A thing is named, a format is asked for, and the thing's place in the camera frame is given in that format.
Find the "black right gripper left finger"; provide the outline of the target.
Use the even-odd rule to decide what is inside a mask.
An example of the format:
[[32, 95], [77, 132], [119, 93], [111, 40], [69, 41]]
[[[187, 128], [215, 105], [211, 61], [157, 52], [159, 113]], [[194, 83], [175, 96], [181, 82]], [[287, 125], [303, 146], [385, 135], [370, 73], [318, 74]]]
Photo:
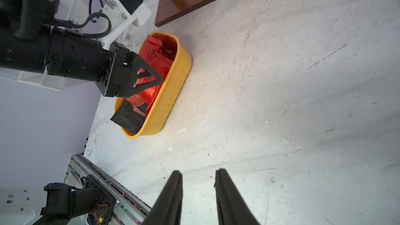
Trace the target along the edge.
[[182, 174], [175, 170], [170, 175], [150, 213], [142, 225], [179, 225], [183, 200]]

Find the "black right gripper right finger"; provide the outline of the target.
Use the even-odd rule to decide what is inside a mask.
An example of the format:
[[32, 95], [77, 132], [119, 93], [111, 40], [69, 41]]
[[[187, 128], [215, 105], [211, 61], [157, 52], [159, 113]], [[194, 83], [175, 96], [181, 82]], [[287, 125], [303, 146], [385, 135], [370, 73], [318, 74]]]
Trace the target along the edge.
[[216, 171], [215, 190], [220, 225], [259, 225], [225, 169]]

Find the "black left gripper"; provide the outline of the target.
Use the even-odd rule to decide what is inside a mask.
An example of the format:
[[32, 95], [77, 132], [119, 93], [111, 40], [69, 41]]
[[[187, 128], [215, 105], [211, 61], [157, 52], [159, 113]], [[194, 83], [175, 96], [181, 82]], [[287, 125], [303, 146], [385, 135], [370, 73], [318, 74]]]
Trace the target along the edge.
[[119, 43], [101, 42], [59, 28], [48, 28], [46, 70], [50, 75], [94, 82], [105, 97], [132, 97], [162, 83], [141, 56]]

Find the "yellow plastic storage box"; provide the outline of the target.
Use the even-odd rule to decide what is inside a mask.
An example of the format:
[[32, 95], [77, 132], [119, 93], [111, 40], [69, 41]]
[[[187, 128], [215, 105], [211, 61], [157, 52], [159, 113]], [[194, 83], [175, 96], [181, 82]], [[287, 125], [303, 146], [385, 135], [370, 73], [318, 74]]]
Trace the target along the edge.
[[154, 135], [162, 129], [192, 66], [191, 56], [180, 40], [166, 32], [155, 31], [149, 34], [140, 47], [139, 55], [160, 73], [163, 82], [130, 98], [116, 100], [115, 111], [125, 99], [134, 106], [135, 111], [146, 116], [137, 134], [120, 126], [129, 139]]

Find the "black tea bag packet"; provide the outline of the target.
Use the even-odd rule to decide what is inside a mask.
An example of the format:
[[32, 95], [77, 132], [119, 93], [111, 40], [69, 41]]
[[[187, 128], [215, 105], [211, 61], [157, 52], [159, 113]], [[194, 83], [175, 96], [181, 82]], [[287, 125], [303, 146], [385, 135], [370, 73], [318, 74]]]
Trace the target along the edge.
[[132, 134], [137, 134], [141, 130], [145, 120], [146, 116], [135, 111], [134, 106], [125, 99], [111, 117], [111, 121]]

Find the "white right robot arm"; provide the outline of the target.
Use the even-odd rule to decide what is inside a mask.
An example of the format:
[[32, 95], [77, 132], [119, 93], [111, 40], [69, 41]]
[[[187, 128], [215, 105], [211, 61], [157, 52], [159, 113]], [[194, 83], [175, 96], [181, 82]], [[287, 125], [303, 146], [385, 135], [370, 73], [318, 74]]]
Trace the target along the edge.
[[[66, 225], [72, 218], [93, 214], [97, 225], [107, 225], [116, 198], [92, 176], [84, 181], [88, 187], [77, 189], [64, 183], [49, 183], [46, 206], [41, 210], [37, 225]], [[221, 225], [257, 225], [244, 199], [228, 172], [216, 171], [215, 184], [218, 222]], [[183, 203], [183, 177], [175, 170], [170, 175], [155, 205], [145, 217], [145, 225], [178, 225]]]

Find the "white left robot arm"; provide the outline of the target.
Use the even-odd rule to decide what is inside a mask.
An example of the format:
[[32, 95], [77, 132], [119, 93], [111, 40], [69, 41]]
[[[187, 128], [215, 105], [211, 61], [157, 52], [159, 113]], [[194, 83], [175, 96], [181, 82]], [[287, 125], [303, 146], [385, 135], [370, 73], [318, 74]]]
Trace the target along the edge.
[[129, 98], [162, 84], [144, 58], [117, 42], [130, 25], [151, 15], [143, 0], [108, 0], [89, 14], [100, 33], [79, 33], [85, 23], [55, 18], [60, 0], [1, 0], [1, 67], [94, 82], [105, 97]]

